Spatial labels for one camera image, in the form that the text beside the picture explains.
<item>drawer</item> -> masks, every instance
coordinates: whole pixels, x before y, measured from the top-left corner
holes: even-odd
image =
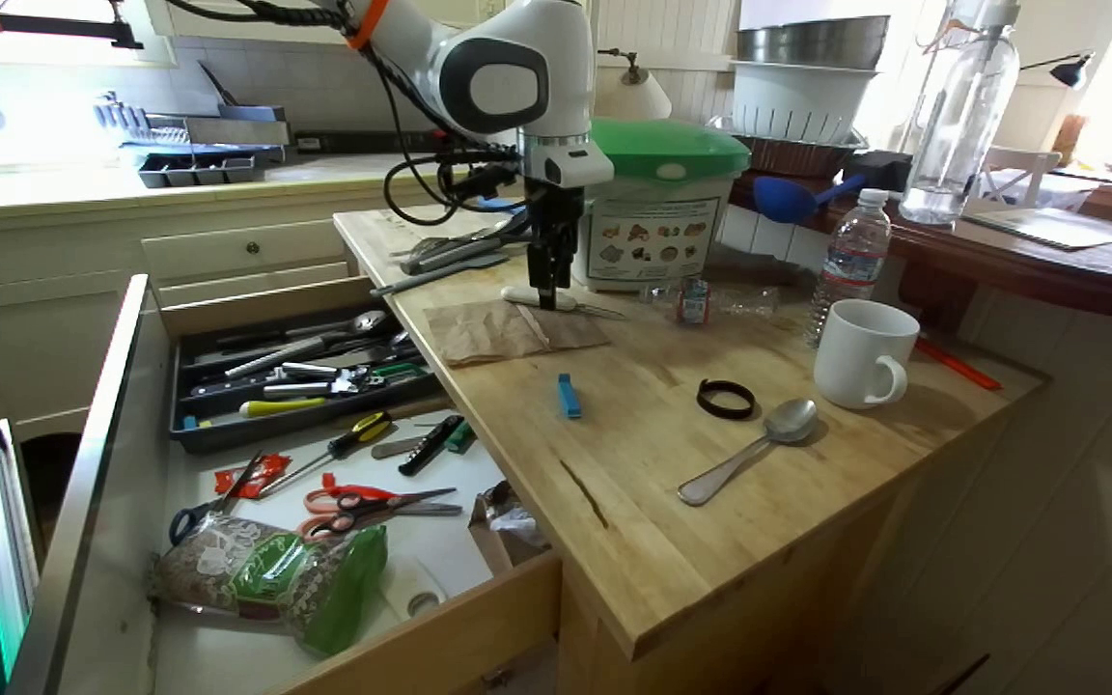
[[[255,295],[257,291],[286,289],[286,287],[312,285],[317,281],[340,280],[344,277],[348,277],[346,261],[337,260],[336,264],[286,268],[281,271],[225,277],[221,280],[172,285],[158,289],[157,298],[162,307],[173,307],[178,304],[207,302],[210,299],[221,299],[225,296]]]
[[[169,285],[177,278],[242,275],[344,256],[344,244],[331,217],[300,224],[146,238],[140,246],[151,280],[158,286]]]
[[[150,299],[149,278],[132,278],[8,692],[315,695],[347,692],[347,683],[355,684],[349,689],[354,692],[450,692],[550,639],[559,628],[559,559],[548,553],[490,579],[466,529],[469,505],[463,497],[457,498],[466,507],[463,517],[389,523],[390,550],[396,539],[410,543],[406,554],[428,568],[449,599],[391,627],[374,629],[369,624],[368,637],[324,661],[268,625],[219,622],[172,606],[158,609],[147,599],[151,564],[169,546],[165,537],[172,512],[206,502],[211,471],[242,463],[256,450],[252,445],[195,457],[167,439],[172,339],[349,307],[369,289],[367,278],[346,278],[159,311]],[[301,463],[304,455],[320,451],[328,436],[314,431],[296,449],[296,435],[287,435],[265,448],[295,455]],[[481,444],[476,446],[485,457]],[[441,461],[434,461],[415,485],[449,484],[440,475],[485,475],[483,458],[475,463],[469,455],[463,461],[444,461],[438,469]],[[490,458],[486,463],[497,476]],[[359,465],[354,479],[340,469],[337,476],[339,483],[391,485],[377,483],[370,475],[378,474],[371,470],[374,466]],[[458,485],[457,494],[479,492],[471,485],[481,485],[481,479]],[[301,500],[306,487],[291,487]],[[252,513],[268,503],[239,502],[236,514],[287,525]],[[401,523],[454,525],[420,530]],[[449,557],[454,546],[467,548],[473,557]],[[449,579],[445,565],[463,567],[466,562],[477,563],[475,572],[458,570],[459,576]]]

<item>butcher block table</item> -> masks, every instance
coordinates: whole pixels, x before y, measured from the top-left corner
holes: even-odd
[[[458,212],[437,228],[387,210],[334,219],[358,267],[384,286],[406,277],[390,252],[503,216]],[[985,423],[1010,417],[1043,383],[955,345],[1002,390],[916,353],[904,399],[851,413],[813,384],[804,302],[770,321],[675,326],[633,296],[579,287],[575,298],[631,318],[596,319],[610,344],[449,368],[425,309],[528,285],[524,249],[508,251],[507,264],[387,300],[559,552],[560,692],[812,692],[816,659],[902,523],[919,471],[971,455]],[[580,419],[560,408],[560,373],[573,378]],[[763,431],[761,417],[703,413],[694,395],[705,378],[745,384],[763,414],[808,397],[822,424],[807,445],[772,446],[713,500],[689,507],[677,486]]]

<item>green lid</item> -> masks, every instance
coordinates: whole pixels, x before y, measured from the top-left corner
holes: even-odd
[[[735,137],[681,121],[595,119],[590,140],[612,159],[618,177],[684,183],[735,178],[749,168],[749,147]]]

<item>open drawer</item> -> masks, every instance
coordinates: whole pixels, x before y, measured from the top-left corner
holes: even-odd
[[[421,474],[425,478],[414,483],[456,484],[458,497],[450,502],[464,505],[463,517],[388,523],[390,553],[394,538],[407,540],[407,550],[449,599],[384,628],[368,620],[367,637],[340,655],[321,661],[301,651],[281,629],[157,606],[147,597],[150,567],[169,548],[166,529],[171,515],[211,497],[211,471],[241,465],[260,446],[290,454],[301,464],[334,435],[331,428],[312,428],[207,457],[186,454],[166,434],[172,340],[361,304],[368,290],[367,278],[347,278],[159,311],[147,276],[131,278],[8,692],[449,692],[556,633],[559,559],[555,554],[492,579],[466,529],[473,495],[487,487],[483,483],[488,474],[498,476],[481,444],[476,445],[478,463],[469,455],[465,461],[434,461]],[[348,461],[339,464],[351,465]],[[388,461],[371,463],[394,469]],[[428,478],[437,466],[441,470],[436,478]],[[351,483],[348,478],[354,475],[353,483],[393,485],[369,477],[378,470],[359,465],[336,475],[339,483]],[[318,485],[318,475],[311,480],[291,485],[288,493],[299,500],[306,487]],[[260,502],[260,509],[270,502]],[[288,527],[277,518],[257,517],[255,505],[239,500],[232,514]],[[440,529],[431,532],[438,542],[423,543],[416,540],[423,534],[406,532],[405,525],[397,525],[394,533],[394,524],[401,523],[449,525],[431,525],[428,528]]]

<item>scissors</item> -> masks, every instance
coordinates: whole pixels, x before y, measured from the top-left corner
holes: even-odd
[[[456,493],[455,487],[427,489],[424,493],[396,494],[378,487],[340,485],[308,493],[304,505],[312,516],[299,527],[299,536],[318,538],[330,533],[340,536],[354,528],[379,523],[393,515],[456,517],[463,514],[460,505],[440,505],[426,500],[440,494]]]
[[[256,470],[256,466],[259,465],[265,458],[265,451],[256,451],[255,457],[251,461],[247,464],[244,471],[238,475],[235,479],[235,484],[230,485],[230,489],[226,489],[226,494],[221,497],[216,498],[212,502],[205,502],[202,505],[197,505],[195,507],[185,507],[178,510],[177,515],[173,515],[171,519],[171,528],[169,528],[169,537],[171,537],[171,545],[179,545],[188,536],[191,536],[191,532],[195,530],[195,525],[200,523],[206,515],[221,514],[226,510],[226,507],[230,506],[230,500],[234,500],[236,494],[239,489],[242,489],[244,485],[247,485],[247,480],[251,479],[252,471]]]

